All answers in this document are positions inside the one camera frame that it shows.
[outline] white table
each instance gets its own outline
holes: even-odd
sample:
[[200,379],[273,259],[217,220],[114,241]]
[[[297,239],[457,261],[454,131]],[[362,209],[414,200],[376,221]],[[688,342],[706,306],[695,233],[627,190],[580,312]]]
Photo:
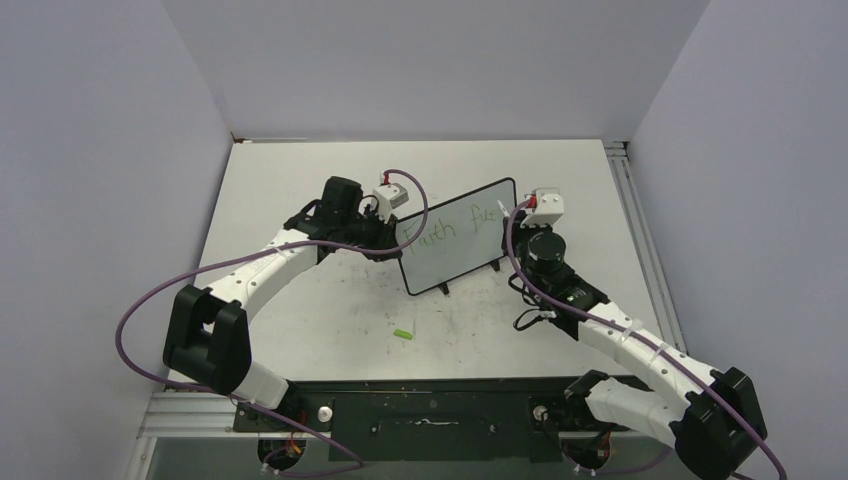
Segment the white table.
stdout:
[[[636,249],[603,145],[597,140],[252,143],[233,147],[201,265],[263,247],[332,175],[366,193],[379,172],[415,175],[431,204],[503,177],[519,198],[559,187],[565,216],[556,225],[567,262],[626,312],[660,335]],[[422,204],[412,185],[402,216]],[[516,332],[526,306],[510,290],[508,262],[436,289],[407,295],[396,262],[339,252],[296,278],[250,326],[254,358],[294,381],[579,376],[588,369],[626,374],[548,323]],[[226,271],[201,275],[205,285]],[[414,340],[395,337],[413,330]],[[179,374],[172,378],[182,379]]]

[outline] gray wall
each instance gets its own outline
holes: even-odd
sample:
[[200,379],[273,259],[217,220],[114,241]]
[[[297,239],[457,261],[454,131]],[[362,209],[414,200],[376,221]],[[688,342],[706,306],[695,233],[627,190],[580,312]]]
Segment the gray wall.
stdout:
[[115,325],[196,265],[231,142],[158,1],[2,2],[0,65],[0,476],[122,478],[154,386]]
[[629,139],[708,0],[163,0],[244,137]]
[[630,150],[686,342],[753,376],[790,478],[845,477],[846,20],[713,0]]

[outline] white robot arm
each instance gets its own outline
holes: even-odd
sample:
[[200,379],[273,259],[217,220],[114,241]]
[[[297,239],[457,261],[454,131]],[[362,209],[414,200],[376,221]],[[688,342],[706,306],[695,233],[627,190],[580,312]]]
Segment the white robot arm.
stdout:
[[[180,290],[166,337],[165,365],[218,393],[280,408],[292,383],[252,358],[247,327],[277,292],[335,251],[316,245],[280,247],[306,240],[380,250],[396,247],[393,212],[409,199],[408,193],[386,180],[371,197],[360,213],[365,197],[359,184],[332,177],[321,200],[310,202],[289,219],[265,246],[279,248],[276,254],[245,263],[205,288],[188,285]],[[372,259],[388,258],[397,255]],[[213,325],[211,333],[204,324]]]
[[[572,408],[588,408],[596,420],[625,426],[673,447],[702,479],[728,478],[757,445],[669,358],[709,386],[765,438],[753,383],[735,368],[721,373],[666,344],[577,275],[564,261],[565,241],[551,228],[562,214],[563,201],[556,189],[539,189],[528,196],[525,209],[511,223],[510,235],[505,235],[505,252],[512,250],[520,264],[510,286],[542,310],[534,322],[547,320],[575,340],[605,353],[651,390],[639,390],[590,371],[565,391],[567,401]],[[507,248],[510,239],[511,248]],[[516,287],[516,278],[556,302],[534,294],[526,285]],[[577,315],[581,312],[588,315]],[[606,320],[601,323],[587,317]]]

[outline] bolt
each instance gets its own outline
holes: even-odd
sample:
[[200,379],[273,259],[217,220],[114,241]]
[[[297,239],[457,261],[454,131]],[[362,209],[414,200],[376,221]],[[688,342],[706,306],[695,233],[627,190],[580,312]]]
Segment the bolt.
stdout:
[[544,405],[539,405],[533,409],[533,418],[536,419],[537,422],[542,421],[542,415],[548,413],[548,409],[545,408]]

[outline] small whiteboard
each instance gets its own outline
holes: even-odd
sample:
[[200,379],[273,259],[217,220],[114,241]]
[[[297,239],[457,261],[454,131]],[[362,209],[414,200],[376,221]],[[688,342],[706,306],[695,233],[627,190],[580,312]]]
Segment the small whiteboard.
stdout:
[[[515,180],[504,178],[430,207],[424,232],[403,250],[400,269],[410,295],[443,286],[503,257],[503,213],[498,201],[515,208]],[[421,226],[423,212],[398,221],[398,244]]]

